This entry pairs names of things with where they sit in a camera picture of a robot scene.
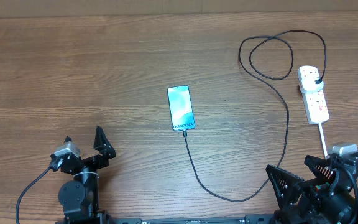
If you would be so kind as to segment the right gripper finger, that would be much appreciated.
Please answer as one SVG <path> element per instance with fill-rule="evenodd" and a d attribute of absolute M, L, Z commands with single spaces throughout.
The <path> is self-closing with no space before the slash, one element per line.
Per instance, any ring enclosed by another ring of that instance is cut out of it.
<path fill-rule="evenodd" d="M 305 180 L 273 165 L 267 165 L 265 171 L 272 183 L 279 208 L 296 204 L 303 193 L 301 185 Z"/>
<path fill-rule="evenodd" d="M 329 159 L 307 155 L 304 164 L 320 182 L 331 183 L 333 181 L 331 177 L 331 161 Z"/>

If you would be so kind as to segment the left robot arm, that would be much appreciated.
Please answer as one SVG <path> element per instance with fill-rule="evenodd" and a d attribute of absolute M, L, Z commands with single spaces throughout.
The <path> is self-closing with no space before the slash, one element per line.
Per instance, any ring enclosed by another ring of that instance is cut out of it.
<path fill-rule="evenodd" d="M 116 152 L 102 127 L 96 127 L 93 149 L 98 151 L 81 158 L 80 150 L 70 137 L 51 154 L 50 168 L 73 176 L 58 192 L 63 207 L 64 223 L 112 223 L 108 212 L 100 209 L 98 170 L 109 166 Z"/>

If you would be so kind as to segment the Samsung Galaxy smartphone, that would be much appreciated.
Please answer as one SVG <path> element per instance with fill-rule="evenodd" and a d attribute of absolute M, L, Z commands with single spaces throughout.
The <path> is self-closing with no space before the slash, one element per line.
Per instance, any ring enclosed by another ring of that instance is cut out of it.
<path fill-rule="evenodd" d="M 188 85 L 173 86 L 167 89 L 172 129 L 186 131 L 195 129 L 196 123 Z"/>

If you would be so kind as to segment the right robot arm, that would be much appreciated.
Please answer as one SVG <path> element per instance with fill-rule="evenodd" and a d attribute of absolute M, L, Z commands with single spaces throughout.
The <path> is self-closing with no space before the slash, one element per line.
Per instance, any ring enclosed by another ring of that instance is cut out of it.
<path fill-rule="evenodd" d="M 313 179 L 266 167 L 279 206 L 270 223 L 358 223 L 358 151 L 307 155 L 304 164 Z"/>

